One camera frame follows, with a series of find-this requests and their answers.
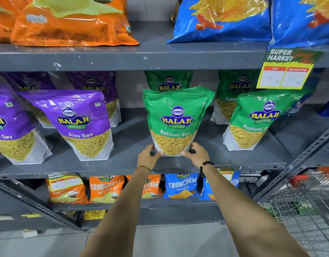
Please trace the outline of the person's left hand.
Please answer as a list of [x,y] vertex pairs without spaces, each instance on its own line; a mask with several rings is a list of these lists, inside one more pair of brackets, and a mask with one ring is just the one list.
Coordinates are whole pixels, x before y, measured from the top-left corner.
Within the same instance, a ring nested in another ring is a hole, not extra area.
[[157,160],[153,159],[153,156],[150,154],[151,151],[154,151],[154,145],[149,144],[138,156],[137,167],[148,168],[153,170]]

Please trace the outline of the person's right hand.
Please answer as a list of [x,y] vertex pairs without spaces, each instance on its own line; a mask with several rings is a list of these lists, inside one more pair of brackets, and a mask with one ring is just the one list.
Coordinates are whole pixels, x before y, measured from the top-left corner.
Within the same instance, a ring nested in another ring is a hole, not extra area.
[[191,149],[195,151],[195,153],[193,153],[194,156],[190,160],[197,168],[202,167],[203,163],[205,163],[206,161],[210,161],[208,152],[203,146],[201,146],[197,142],[192,142]]

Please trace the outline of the green snack pouch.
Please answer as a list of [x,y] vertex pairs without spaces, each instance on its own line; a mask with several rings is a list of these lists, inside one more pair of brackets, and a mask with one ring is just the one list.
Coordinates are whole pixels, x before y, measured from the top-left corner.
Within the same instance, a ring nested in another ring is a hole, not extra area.
[[155,150],[164,157],[180,157],[182,151],[188,151],[214,97],[215,92],[203,86],[163,92],[144,89]]
[[149,88],[154,91],[169,91],[189,88],[193,70],[145,70]]
[[305,94],[303,90],[265,89],[240,94],[223,134],[229,151],[253,150],[270,125]]
[[237,97],[256,90],[261,69],[220,69],[219,84],[215,97],[211,121],[217,125],[228,125],[237,106]]

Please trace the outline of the person's right forearm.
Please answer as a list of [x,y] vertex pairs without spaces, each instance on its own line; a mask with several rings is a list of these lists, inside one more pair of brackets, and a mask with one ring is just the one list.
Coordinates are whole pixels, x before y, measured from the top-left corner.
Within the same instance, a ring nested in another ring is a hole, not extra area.
[[212,162],[203,163],[201,170],[240,257],[309,257],[274,217],[225,179]]

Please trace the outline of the person's left forearm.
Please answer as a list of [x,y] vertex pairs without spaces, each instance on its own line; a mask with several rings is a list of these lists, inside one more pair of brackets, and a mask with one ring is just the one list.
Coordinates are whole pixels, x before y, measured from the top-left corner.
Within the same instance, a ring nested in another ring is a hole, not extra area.
[[79,257],[132,257],[146,178],[151,170],[137,167],[120,196],[95,229]]

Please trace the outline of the small orange snack packet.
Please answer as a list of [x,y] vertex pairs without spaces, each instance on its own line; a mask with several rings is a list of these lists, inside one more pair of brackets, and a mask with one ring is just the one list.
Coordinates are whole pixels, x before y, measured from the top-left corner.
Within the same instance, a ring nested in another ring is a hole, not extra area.
[[124,186],[124,175],[89,178],[89,203],[114,203]]
[[50,194],[50,201],[53,203],[78,203],[78,204],[88,203],[85,184],[76,187],[70,187],[64,190],[59,190],[56,192],[50,192],[48,188],[48,191]]
[[146,178],[141,196],[142,199],[162,197],[163,191],[160,188],[161,177],[161,174],[151,174],[148,178]]

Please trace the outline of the small blue snack packet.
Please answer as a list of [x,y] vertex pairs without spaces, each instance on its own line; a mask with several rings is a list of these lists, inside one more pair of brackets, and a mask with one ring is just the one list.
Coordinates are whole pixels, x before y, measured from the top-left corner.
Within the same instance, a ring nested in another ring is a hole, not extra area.
[[195,197],[197,193],[198,173],[165,174],[166,199],[186,199]]
[[[231,184],[233,184],[236,188],[239,187],[239,180],[241,171],[233,171],[233,170],[226,170],[223,168],[219,168],[218,172],[227,179]],[[215,200],[214,194],[212,192],[211,186],[209,181],[206,177],[203,178],[203,188],[200,195],[200,200]]]

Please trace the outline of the purple snack pouch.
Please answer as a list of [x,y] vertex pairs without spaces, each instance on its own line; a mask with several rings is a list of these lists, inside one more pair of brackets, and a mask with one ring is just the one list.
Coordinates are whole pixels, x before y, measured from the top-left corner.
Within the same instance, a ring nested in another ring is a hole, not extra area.
[[117,127],[121,122],[118,91],[115,87],[115,71],[66,72],[66,77],[75,89],[101,90],[104,95],[110,125]]
[[[56,87],[47,72],[0,72],[14,91],[55,90]],[[38,122],[46,129],[54,129],[44,112],[21,98]]]
[[108,160],[114,148],[101,90],[18,91],[39,108],[80,161]]
[[0,153],[13,165],[42,164],[52,155],[13,90],[0,84]]

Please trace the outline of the yellow patterned packet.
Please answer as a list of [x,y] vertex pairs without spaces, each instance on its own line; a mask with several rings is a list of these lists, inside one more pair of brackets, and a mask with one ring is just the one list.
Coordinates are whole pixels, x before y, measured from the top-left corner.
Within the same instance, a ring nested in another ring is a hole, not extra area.
[[84,212],[83,219],[85,221],[89,220],[101,220],[106,215],[107,210],[89,210]]

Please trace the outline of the small yellow price tag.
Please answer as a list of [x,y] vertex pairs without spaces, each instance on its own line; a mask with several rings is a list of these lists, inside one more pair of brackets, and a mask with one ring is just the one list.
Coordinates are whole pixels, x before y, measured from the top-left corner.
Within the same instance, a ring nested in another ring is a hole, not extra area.
[[50,192],[84,185],[82,179],[75,173],[50,173],[47,180]]

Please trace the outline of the grey metal shelf rack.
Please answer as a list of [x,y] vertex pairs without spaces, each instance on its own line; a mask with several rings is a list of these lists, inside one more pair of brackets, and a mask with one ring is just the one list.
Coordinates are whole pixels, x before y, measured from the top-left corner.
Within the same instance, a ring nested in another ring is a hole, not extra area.
[[[81,178],[98,175],[133,174],[137,155],[151,143],[146,110],[141,108],[143,70],[147,69],[256,69],[267,53],[266,42],[215,42],[166,44],[172,35],[169,22],[132,22],[136,47],[17,47],[0,44],[0,72],[74,70],[118,70],[122,123],[112,130],[114,150],[110,159],[80,161],[68,144],[44,129],[53,145],[53,155],[41,165],[12,165],[0,155],[0,214],[12,220],[0,221],[0,232],[24,229],[69,228],[86,231],[98,220],[84,221],[85,210],[109,209],[111,204],[47,203],[44,184],[36,190],[22,180],[44,179],[51,172],[73,172]],[[241,184],[256,201],[268,200],[280,186],[301,170],[329,165],[329,118],[317,115],[320,105],[307,105],[294,116],[274,124],[253,151],[228,151],[222,142],[225,126],[210,121],[207,110],[196,141],[206,149],[218,167],[243,172],[270,171],[264,184]]]

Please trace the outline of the blue white packet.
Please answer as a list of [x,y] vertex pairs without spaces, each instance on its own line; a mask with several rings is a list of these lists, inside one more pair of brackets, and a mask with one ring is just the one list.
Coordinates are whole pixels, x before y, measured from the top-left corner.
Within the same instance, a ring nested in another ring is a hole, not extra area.
[[308,101],[308,99],[313,95],[318,83],[320,82],[321,76],[324,73],[324,69],[313,72],[306,80],[303,91],[303,96],[297,100],[284,115],[294,115],[299,112],[303,105]]

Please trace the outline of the yellow green price tag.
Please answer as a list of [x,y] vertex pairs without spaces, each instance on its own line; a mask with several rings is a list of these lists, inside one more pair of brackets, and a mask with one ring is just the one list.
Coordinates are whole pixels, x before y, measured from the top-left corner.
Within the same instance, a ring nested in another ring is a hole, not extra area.
[[303,48],[270,48],[257,89],[301,90],[324,51]]

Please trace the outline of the large blue chips bag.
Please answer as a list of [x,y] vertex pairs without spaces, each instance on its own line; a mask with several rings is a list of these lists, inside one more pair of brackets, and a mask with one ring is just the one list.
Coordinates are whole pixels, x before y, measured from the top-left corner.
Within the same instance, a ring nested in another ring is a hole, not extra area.
[[182,0],[167,43],[271,38],[269,0]]
[[271,0],[270,48],[329,44],[329,0]]

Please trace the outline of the large orange chips bag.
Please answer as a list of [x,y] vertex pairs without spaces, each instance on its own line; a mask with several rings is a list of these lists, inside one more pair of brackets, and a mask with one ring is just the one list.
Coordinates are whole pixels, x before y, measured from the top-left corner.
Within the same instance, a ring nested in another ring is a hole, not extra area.
[[16,17],[32,0],[0,0],[0,43],[9,43]]
[[28,47],[137,46],[127,0],[31,0],[11,42]]

